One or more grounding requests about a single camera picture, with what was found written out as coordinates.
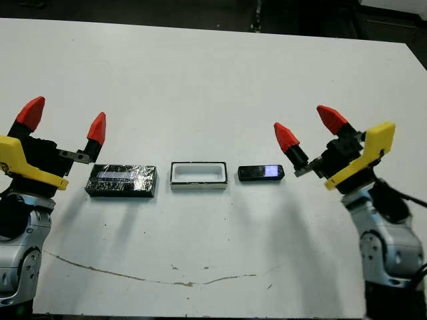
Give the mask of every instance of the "table surface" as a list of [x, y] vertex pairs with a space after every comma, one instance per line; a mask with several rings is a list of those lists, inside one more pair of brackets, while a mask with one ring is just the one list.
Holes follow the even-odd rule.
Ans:
[[[38, 313], [188, 317], [361, 317], [358, 235], [337, 191], [296, 179], [273, 123], [312, 158], [332, 136], [316, 106], [359, 130], [395, 121], [377, 173], [426, 198], [427, 73], [404, 44], [0, 19], [3, 134], [30, 99], [34, 136], [84, 147], [107, 114], [98, 163], [155, 165], [153, 199], [91, 199], [91, 166], [59, 191], [43, 248]], [[172, 161], [225, 161], [225, 191], [172, 191]], [[237, 180], [280, 163], [280, 183]], [[0, 177], [0, 187], [8, 185]], [[427, 214], [410, 205], [427, 244]]]

